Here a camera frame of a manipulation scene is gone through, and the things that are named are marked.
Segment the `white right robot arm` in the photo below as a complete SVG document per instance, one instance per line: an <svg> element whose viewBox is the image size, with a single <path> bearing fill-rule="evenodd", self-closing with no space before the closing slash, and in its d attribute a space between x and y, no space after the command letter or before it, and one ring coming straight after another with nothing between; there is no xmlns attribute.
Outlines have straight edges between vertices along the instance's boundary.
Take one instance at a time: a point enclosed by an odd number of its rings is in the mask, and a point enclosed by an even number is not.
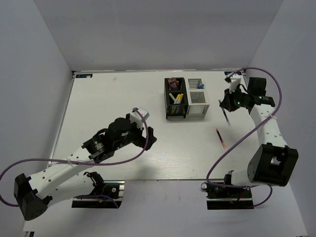
<svg viewBox="0 0 316 237"><path fill-rule="evenodd" d="M272 97L266 96L266 79L250 78L246 92L242 92L240 86L240 79L230 82L220 107L229 112L239 108L248 110L258 126L259 148L247 169L232 170L225 175L223 192L229 197L236 196L241 186L286 186L299 157L298 151L285 142L272 115L276 105Z"/></svg>

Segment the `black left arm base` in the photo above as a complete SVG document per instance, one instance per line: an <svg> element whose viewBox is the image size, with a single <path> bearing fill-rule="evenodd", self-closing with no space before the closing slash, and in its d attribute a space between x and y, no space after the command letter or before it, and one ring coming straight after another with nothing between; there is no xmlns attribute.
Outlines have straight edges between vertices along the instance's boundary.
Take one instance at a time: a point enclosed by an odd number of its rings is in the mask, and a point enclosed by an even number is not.
<svg viewBox="0 0 316 237"><path fill-rule="evenodd" d="M73 198L72 208L118 209L123 200L124 181L106 181L97 172L85 172L92 181L93 189L88 195Z"/></svg>

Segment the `green capped marker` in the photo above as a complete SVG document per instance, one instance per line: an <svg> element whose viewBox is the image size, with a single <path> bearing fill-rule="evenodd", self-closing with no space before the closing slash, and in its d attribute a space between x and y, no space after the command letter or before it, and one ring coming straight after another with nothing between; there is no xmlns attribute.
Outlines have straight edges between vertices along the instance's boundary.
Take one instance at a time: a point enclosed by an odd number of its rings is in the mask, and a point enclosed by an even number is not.
<svg viewBox="0 0 316 237"><path fill-rule="evenodd" d="M222 110L222 112L223 112L224 118L225 118L225 120L226 120L228 126L231 126L231 123L230 123L230 121L229 121L229 119L228 119L228 116L227 116L227 114L226 114L226 112L225 112L225 109L222 108L221 106L220 106L220 108L221 108L221 110Z"/></svg>

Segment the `orange capped marker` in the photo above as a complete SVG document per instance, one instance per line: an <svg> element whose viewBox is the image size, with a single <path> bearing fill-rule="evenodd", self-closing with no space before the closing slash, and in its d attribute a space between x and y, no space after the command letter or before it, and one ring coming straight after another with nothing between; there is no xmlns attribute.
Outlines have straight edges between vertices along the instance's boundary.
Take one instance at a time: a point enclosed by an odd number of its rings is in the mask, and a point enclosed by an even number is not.
<svg viewBox="0 0 316 237"><path fill-rule="evenodd" d="M226 147L226 144L225 144L225 142L224 142L224 140L223 140L223 138L222 138L222 136L221 136L219 130L218 130L217 128L216 128L215 130L216 130L216 133L217 133L217 135L218 135L218 137L219 137L219 139L220 139L220 142L221 142L221 144L222 144L224 150L226 151L226 150L227 150L227 147Z"/></svg>

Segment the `yellow capped marker horizontal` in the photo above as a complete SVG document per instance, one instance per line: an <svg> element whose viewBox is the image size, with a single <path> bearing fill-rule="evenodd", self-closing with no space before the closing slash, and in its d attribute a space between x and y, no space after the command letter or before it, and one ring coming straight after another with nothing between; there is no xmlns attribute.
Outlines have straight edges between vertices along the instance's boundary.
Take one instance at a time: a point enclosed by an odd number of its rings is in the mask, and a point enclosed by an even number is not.
<svg viewBox="0 0 316 237"><path fill-rule="evenodd" d="M180 103L181 95L182 95L182 94L178 94L178 95L177 95L177 97L176 97L176 99L177 99L176 104L179 104L179 103Z"/></svg>

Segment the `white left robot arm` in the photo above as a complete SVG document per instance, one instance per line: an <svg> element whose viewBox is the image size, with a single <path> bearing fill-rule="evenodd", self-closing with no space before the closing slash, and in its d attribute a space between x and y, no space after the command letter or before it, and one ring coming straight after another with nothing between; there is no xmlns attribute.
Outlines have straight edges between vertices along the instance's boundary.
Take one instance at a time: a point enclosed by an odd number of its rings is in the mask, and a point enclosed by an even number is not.
<svg viewBox="0 0 316 237"><path fill-rule="evenodd" d="M149 113L135 108L124 118L117 118L108 128L99 130L65 160L45 170L15 178L14 197L26 221L41 216L50 206L71 198L100 198L113 201L112 186L91 166L104 164L115 151L133 144L147 151L157 141L152 127L147 126Z"/></svg>

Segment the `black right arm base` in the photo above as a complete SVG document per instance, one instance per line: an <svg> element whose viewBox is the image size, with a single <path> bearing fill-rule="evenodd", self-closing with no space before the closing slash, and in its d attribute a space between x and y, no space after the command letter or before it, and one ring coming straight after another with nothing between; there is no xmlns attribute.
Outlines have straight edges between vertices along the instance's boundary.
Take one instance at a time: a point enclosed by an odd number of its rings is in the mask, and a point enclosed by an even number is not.
<svg viewBox="0 0 316 237"><path fill-rule="evenodd" d="M214 186L203 182L200 186L206 192L208 210L246 210L253 209L250 189Z"/></svg>

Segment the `pale yellow capped marker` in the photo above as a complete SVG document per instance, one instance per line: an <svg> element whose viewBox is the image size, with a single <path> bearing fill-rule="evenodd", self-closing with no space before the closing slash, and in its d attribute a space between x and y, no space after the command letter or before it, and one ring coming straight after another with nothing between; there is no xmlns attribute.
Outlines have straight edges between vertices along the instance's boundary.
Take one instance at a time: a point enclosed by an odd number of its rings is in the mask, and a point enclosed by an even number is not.
<svg viewBox="0 0 316 237"><path fill-rule="evenodd" d="M169 97L170 97L170 100L173 101L174 104L176 104L177 99L173 96L172 93L169 93Z"/></svg>

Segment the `clear tube of markers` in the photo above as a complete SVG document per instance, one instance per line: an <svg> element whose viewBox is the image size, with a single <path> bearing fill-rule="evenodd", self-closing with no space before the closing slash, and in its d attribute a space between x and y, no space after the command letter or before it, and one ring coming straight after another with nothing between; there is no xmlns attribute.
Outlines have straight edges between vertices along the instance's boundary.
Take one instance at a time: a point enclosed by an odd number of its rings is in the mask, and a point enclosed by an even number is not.
<svg viewBox="0 0 316 237"><path fill-rule="evenodd" d="M178 81L176 78L171 77L167 80L168 86L170 90L177 90L178 89Z"/></svg>

